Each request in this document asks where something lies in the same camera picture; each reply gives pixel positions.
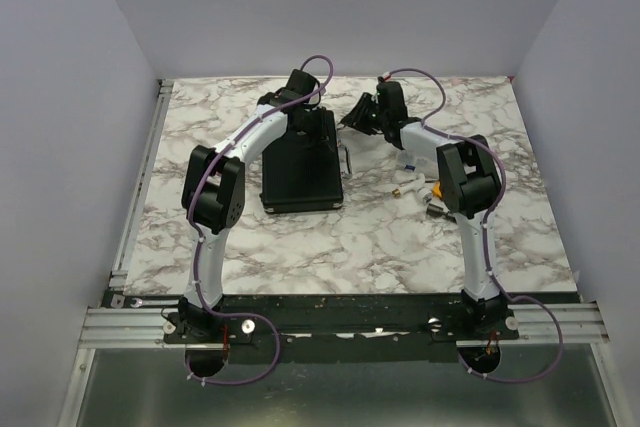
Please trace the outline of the black poker chip case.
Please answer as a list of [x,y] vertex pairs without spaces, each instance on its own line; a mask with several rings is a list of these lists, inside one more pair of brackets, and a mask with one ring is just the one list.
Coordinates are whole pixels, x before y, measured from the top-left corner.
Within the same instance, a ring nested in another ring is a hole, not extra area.
[[262,153],[262,206],[268,214],[337,210],[344,192],[334,113],[306,112]]

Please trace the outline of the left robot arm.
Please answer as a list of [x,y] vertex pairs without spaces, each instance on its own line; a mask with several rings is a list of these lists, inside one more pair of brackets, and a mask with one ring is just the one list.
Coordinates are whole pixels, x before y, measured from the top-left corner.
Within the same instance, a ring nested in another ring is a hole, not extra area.
[[293,112],[301,110],[325,85],[295,69],[285,86],[261,97],[251,116],[213,148],[191,152],[182,205],[195,233],[192,267],[183,303],[195,309],[187,329],[201,342],[214,340],[222,327],[214,308],[223,297],[222,267],[230,230],[245,205],[245,171],[282,137]]

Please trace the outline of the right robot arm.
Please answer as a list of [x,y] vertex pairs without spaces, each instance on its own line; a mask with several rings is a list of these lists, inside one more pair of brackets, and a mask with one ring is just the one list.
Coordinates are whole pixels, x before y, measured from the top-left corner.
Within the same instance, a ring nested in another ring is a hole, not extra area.
[[411,117],[401,84],[384,77],[378,79],[375,93],[362,94],[341,123],[366,135],[380,133],[394,147],[437,164],[441,198],[461,236],[460,326],[471,338],[485,337],[507,311],[493,269],[494,211],[504,185],[486,139],[446,133]]

